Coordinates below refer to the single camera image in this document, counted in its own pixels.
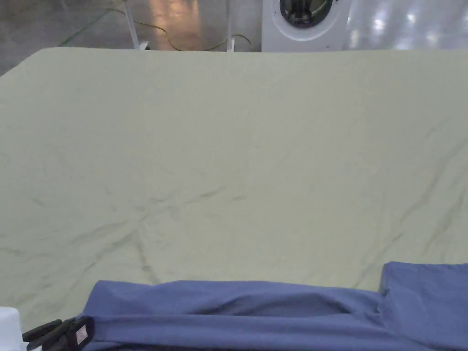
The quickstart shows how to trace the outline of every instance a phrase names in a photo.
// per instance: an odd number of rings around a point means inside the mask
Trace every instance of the white object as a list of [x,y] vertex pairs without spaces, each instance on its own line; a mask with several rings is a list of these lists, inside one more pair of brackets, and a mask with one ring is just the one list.
[[234,37],[232,30],[232,11],[231,0],[226,0],[226,16],[227,16],[227,52],[234,52]]
[[23,351],[20,313],[12,307],[0,307],[0,351]]
[[314,27],[296,28],[281,14],[280,0],[263,0],[262,51],[311,52],[343,49],[351,0],[334,0]]
[[128,0],[124,0],[125,5],[125,17],[127,18],[128,28],[130,29],[130,35],[132,37],[133,47],[137,50],[146,50],[148,42],[144,41],[141,44],[138,42],[137,31],[135,29],[135,22],[133,22],[132,11],[128,6]]

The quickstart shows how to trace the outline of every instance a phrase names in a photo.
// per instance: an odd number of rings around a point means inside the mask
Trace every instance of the white appliance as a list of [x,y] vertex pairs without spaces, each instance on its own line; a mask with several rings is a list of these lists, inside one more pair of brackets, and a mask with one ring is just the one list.
[[351,0],[263,0],[262,51],[342,50]]

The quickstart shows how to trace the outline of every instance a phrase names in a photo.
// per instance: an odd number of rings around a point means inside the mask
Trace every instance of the cable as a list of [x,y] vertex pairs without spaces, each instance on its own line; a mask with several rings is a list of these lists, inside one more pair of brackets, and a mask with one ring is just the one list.
[[[117,8],[104,8],[104,10],[107,10],[107,11],[116,11],[116,12],[119,12],[123,15],[126,15],[124,11],[122,10],[119,10]],[[169,42],[169,45],[172,46],[172,48],[174,50],[177,50],[177,51],[191,51],[191,50],[186,50],[186,49],[181,49],[181,48],[178,48],[177,46],[175,46],[174,44],[172,44],[171,42],[171,39],[169,38],[169,33],[167,30],[165,30],[163,27],[159,27],[159,26],[155,26],[153,24],[149,24],[149,23],[144,23],[144,22],[139,22],[139,21],[133,21],[134,23],[136,24],[140,24],[142,26],[147,26],[147,27],[151,27],[151,28],[155,28],[155,29],[159,29],[161,31],[163,31],[164,33],[166,33],[166,37],[168,39],[168,42]],[[252,45],[252,42],[250,41],[249,38],[247,38],[246,36],[242,35],[242,34],[233,34],[233,37],[241,37],[241,38],[244,38],[245,40],[247,40],[250,44],[250,52],[252,52],[253,50],[253,45]],[[212,46],[208,49],[203,49],[203,50],[199,50],[199,51],[211,51],[211,50],[214,50],[216,48],[219,48],[222,44],[224,44],[227,40],[227,37],[219,44],[216,44],[215,46]]]

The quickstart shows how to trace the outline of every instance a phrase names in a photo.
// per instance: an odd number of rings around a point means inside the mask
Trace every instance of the table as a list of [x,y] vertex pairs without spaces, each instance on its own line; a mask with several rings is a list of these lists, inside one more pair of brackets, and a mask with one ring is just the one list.
[[463,51],[40,51],[0,78],[0,305],[467,262],[467,91]]

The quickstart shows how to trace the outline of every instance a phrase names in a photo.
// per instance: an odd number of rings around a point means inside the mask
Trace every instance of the blue fabric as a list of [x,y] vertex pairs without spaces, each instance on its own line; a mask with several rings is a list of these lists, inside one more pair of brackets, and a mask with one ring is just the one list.
[[[96,321],[95,337],[85,351],[119,345],[133,349],[468,350],[467,314],[456,311],[451,300],[441,296],[449,291],[466,312],[467,266],[389,263],[381,292],[253,281],[177,281],[154,286],[100,281],[83,311]],[[453,319],[458,324],[451,329]]]
[[435,350],[468,350],[468,264],[384,266],[379,306],[386,326]]

